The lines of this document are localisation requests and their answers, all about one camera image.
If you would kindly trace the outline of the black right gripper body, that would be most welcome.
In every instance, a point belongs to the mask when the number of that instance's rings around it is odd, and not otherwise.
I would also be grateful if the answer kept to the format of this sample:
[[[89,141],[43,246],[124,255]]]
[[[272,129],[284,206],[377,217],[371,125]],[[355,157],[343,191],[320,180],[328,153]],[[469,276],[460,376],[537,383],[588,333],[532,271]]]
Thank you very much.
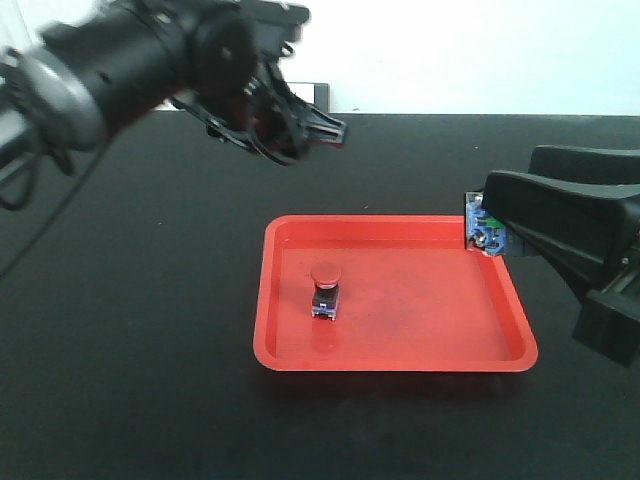
[[[639,255],[626,253],[616,275],[581,302],[573,338],[625,368],[639,357]]]

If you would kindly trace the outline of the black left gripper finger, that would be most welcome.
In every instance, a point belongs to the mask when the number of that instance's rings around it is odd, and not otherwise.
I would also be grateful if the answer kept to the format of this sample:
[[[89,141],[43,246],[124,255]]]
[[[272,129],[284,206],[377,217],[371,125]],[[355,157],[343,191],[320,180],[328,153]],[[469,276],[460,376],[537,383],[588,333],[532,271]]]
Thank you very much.
[[[345,144],[346,123],[330,117],[315,105],[289,93],[279,97],[279,107],[284,124],[281,150],[308,150],[319,144],[340,148]]]
[[[294,110],[266,89],[256,89],[249,96],[246,133],[251,146],[279,166],[295,165],[309,151]]]

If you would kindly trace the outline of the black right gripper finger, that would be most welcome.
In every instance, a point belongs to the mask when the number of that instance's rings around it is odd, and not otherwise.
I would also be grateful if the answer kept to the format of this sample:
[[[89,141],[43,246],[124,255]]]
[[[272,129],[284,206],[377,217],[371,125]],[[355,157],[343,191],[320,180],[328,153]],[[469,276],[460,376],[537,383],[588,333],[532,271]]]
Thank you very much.
[[[639,267],[639,186],[491,172],[483,208],[521,237],[582,299]]]
[[[531,154],[528,172],[582,184],[638,184],[639,150],[541,145]]]

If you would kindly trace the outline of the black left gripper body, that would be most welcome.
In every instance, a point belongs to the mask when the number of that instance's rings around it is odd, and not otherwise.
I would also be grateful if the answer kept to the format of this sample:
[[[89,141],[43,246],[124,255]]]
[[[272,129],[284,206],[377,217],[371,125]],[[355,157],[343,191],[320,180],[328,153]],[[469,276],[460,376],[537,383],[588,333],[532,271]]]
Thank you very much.
[[[214,1],[191,38],[193,79],[169,99],[222,143],[259,154],[246,133],[249,96],[292,93],[279,60],[293,53],[307,8],[275,1]]]

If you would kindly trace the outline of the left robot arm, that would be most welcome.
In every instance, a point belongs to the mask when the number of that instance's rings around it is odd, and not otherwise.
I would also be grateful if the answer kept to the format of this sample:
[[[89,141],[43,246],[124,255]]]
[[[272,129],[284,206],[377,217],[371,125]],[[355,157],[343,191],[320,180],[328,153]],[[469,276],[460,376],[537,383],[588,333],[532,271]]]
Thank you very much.
[[[105,1],[79,25],[1,55],[1,180],[23,177],[9,211],[30,200],[51,158],[107,144],[163,102],[224,143],[287,166],[310,147],[343,145],[346,124],[294,94],[279,63],[310,18],[272,1]]]

